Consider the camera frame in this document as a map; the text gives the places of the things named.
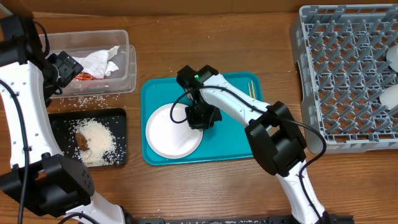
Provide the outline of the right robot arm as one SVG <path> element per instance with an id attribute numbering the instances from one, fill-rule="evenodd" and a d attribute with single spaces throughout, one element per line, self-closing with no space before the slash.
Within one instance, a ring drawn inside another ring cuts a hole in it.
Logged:
<path id="1" fill-rule="evenodd" d="M 282 102 L 270 105 L 245 94 L 209 65 L 199 71 L 183 67 L 177 83 L 193 103 L 185 108 L 184 119 L 192 129 L 209 129 L 222 120 L 222 112 L 228 114 L 243 126 L 257 163 L 279 179 L 293 218 L 298 223 L 330 222 L 308 177 L 311 162 L 306 160 L 307 142 L 300 128 L 322 137 L 317 130 L 295 121 Z"/>

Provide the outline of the large white plate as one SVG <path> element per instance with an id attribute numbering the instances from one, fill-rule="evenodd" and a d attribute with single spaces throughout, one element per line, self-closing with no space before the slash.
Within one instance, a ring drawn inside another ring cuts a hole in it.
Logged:
<path id="1" fill-rule="evenodd" d="M 171 103 L 156 109 L 146 124 L 146 139 L 150 148 L 167 159 L 180 159 L 193 153 L 201 143 L 203 133 L 192 129 L 187 121 L 185 108 L 181 103 Z"/>

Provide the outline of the red sauce packet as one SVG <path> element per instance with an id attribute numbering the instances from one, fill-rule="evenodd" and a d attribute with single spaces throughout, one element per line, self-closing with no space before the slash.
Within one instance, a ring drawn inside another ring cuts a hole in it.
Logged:
<path id="1" fill-rule="evenodd" d="M 99 80 L 99 78 L 96 78 L 89 73 L 86 72 L 80 72 L 74 79 L 73 81 L 90 81 L 90 80 Z"/>

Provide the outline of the teal serving tray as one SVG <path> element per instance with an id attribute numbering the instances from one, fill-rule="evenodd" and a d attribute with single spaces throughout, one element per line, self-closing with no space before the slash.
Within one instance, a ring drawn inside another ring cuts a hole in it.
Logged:
<path id="1" fill-rule="evenodd" d="M 203 133 L 197 149 L 180 159 L 167 159 L 155 153 L 146 139 L 146 124 L 151 114 L 159 107 L 173 103 L 183 93 L 175 78 L 155 78 L 145 82 L 141 88 L 141 133 L 142 156 L 152 166 L 214 162 L 251 158 L 244 128 L 233 118 L 222 112 L 222 121 Z"/>

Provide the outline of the white cup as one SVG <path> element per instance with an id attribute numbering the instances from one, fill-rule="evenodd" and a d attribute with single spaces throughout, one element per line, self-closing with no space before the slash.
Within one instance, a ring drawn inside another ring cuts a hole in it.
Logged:
<path id="1" fill-rule="evenodd" d="M 381 105 L 386 106 L 388 110 L 397 107 L 398 104 L 398 85 L 393 85 L 386 88 L 380 95 L 379 100 Z"/>

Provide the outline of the pile of rice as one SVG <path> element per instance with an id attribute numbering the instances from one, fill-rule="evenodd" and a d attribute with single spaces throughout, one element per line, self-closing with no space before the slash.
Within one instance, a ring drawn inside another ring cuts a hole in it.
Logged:
<path id="1" fill-rule="evenodd" d="M 68 149 L 73 149 L 73 158 L 78 159 L 87 167 L 115 166 L 124 162 L 126 153 L 121 148 L 120 140 L 108 126 L 94 118 L 75 119 L 68 122 L 72 142 Z M 76 143 L 75 134 L 82 133 L 88 141 L 89 149 L 82 151 Z"/>

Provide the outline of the black rectangular tray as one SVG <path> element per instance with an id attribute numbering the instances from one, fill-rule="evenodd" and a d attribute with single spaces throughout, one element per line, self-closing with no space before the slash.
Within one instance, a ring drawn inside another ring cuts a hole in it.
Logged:
<path id="1" fill-rule="evenodd" d="M 117 143 L 121 143 L 121 148 L 126 153 L 126 155 L 124 162 L 121 165 L 115 166 L 124 165 L 127 161 L 127 118 L 126 112 L 121 108 L 51 114 L 49 116 L 51 128 L 55 136 L 56 142 L 58 143 L 64 155 L 75 159 L 72 156 L 74 150 L 68 149 L 68 146 L 72 142 L 71 140 L 69 140 L 71 134 L 68 130 L 68 128 L 70 127 L 68 122 L 71 120 L 83 118 L 94 118 L 95 120 L 100 121 L 101 123 L 108 126 L 111 132 L 116 137 L 120 138 L 120 140 L 117 140 Z"/>

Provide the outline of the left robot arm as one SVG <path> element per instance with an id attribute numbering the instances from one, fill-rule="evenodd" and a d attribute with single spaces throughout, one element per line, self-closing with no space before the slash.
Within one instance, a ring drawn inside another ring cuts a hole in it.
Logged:
<path id="1" fill-rule="evenodd" d="M 17 14 L 1 19 L 1 98 L 11 139 L 11 170 L 1 190 L 19 211 L 65 222 L 131 223 L 119 205 L 96 192 L 88 168 L 60 150 L 49 121 L 52 95 L 61 94 L 83 67 L 41 43 L 40 23 Z"/>

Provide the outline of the clear plastic bin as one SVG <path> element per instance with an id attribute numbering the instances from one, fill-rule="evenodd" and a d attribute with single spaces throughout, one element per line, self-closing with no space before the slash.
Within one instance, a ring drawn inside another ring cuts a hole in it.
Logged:
<path id="1" fill-rule="evenodd" d="M 72 57 L 86 57 L 99 50 L 109 50 L 119 46 L 118 53 L 111 61 L 119 70 L 111 72 L 102 80 L 71 81 L 59 96 L 90 96 L 100 94 L 130 93 L 136 87 L 136 52 L 129 44 L 125 30 L 97 30 L 85 32 L 66 32 L 56 34 L 40 34 L 44 47 L 50 47 L 51 54 L 65 51 Z"/>

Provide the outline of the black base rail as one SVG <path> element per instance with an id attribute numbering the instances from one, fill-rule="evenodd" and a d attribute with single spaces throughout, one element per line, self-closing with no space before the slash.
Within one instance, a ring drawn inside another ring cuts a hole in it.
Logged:
<path id="1" fill-rule="evenodd" d="M 135 224 L 295 224 L 299 223 L 292 215 L 269 216 L 267 218 L 238 218 L 238 219 L 186 219 L 164 220 L 163 218 L 135 219 Z M 353 216 L 326 216 L 324 223 L 355 224 Z"/>

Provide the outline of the brown food scrap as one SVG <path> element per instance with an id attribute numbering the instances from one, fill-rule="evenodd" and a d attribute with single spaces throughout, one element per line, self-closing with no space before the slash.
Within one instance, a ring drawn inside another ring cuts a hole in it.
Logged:
<path id="1" fill-rule="evenodd" d="M 82 150 L 82 151 L 87 151 L 89 149 L 88 147 L 88 141 L 86 140 L 86 138 L 84 137 L 84 135 L 82 135 L 82 133 L 77 132 L 75 134 L 75 138 L 76 138 L 76 143 L 78 144 L 78 147 Z"/>

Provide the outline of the white napkin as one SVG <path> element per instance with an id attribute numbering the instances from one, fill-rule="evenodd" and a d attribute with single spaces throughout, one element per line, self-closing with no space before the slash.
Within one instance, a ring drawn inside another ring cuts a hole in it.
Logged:
<path id="1" fill-rule="evenodd" d="M 119 46 L 115 46 L 109 50 L 99 50 L 90 53 L 86 57 L 73 57 L 78 63 L 83 66 L 83 71 L 90 75 L 99 78 L 99 80 L 105 79 L 110 76 L 111 72 L 119 70 L 119 67 L 111 61 L 111 59 L 117 55 Z"/>

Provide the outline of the grey saucer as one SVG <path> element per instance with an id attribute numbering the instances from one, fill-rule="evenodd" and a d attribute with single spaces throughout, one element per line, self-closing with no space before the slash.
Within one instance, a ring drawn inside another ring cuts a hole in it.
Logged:
<path id="1" fill-rule="evenodd" d="M 386 60 L 391 63 L 389 66 L 395 71 L 398 72 L 398 45 L 391 47 L 386 53 Z"/>

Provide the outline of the grey dishwasher rack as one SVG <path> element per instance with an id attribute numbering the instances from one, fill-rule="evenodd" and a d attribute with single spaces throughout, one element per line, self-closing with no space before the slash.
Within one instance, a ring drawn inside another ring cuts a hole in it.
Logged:
<path id="1" fill-rule="evenodd" d="M 397 84 L 386 60 L 397 45 L 396 4 L 306 5 L 290 27 L 302 82 L 308 148 L 329 154 L 397 148 L 397 110 L 381 105 Z"/>

